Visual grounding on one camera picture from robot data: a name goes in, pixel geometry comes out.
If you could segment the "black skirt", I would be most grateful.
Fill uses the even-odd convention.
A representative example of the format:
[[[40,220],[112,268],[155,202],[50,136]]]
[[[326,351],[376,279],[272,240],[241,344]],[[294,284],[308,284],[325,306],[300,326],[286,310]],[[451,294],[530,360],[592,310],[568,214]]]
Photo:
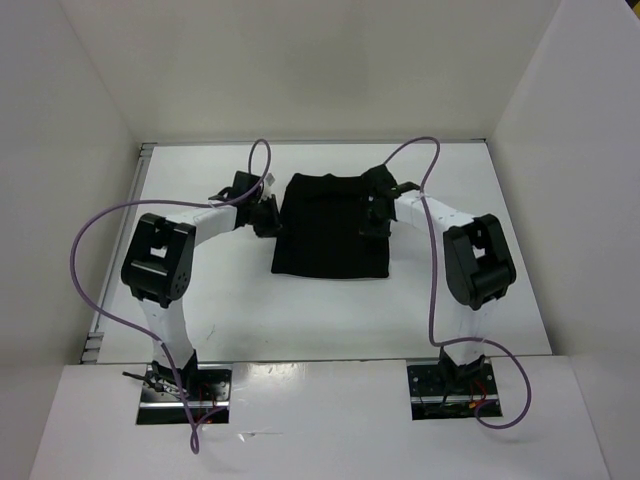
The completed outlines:
[[[359,177],[294,174],[280,209],[271,272],[330,280],[388,278],[389,240],[359,231],[365,193]]]

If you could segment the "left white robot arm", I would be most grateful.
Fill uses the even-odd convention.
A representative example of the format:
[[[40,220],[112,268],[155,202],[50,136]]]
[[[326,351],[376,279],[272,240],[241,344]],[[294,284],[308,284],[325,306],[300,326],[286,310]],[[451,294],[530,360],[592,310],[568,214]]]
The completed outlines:
[[[153,335],[150,382],[176,399],[192,397],[201,377],[189,339],[183,297],[190,285],[194,252],[216,236],[251,226],[258,237],[281,229],[273,177],[238,171],[233,183],[202,208],[180,214],[140,217],[121,268],[121,280],[144,313]]]

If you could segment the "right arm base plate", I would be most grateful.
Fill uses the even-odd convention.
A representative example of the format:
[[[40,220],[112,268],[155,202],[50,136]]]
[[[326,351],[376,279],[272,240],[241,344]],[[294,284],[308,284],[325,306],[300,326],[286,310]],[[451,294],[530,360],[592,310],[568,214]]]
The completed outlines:
[[[406,365],[412,419],[451,420],[502,416],[491,362],[481,358],[456,367],[448,360],[430,359]]]

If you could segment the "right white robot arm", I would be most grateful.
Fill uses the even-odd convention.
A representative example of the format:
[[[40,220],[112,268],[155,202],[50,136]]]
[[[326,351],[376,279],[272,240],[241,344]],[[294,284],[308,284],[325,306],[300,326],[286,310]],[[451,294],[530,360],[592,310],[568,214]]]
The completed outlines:
[[[438,380],[450,393],[462,392],[484,362],[482,327],[492,305],[516,280],[516,269],[503,228],[493,214],[473,216],[425,194],[415,183],[397,183],[388,168],[375,166],[362,175],[363,223],[360,234],[386,239],[393,221],[410,225],[429,238],[431,286],[428,338],[439,349]],[[450,340],[435,338],[438,287],[456,302],[459,326]]]

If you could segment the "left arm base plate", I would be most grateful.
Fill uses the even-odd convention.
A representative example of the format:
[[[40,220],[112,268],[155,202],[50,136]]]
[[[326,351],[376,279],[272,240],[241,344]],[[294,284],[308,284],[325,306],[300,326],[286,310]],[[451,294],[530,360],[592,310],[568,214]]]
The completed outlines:
[[[230,417],[232,366],[230,364],[200,364],[194,384],[187,388],[189,409],[200,425],[228,424]],[[155,378],[148,367],[142,381],[137,425],[187,424],[188,419],[178,389],[166,380]]]

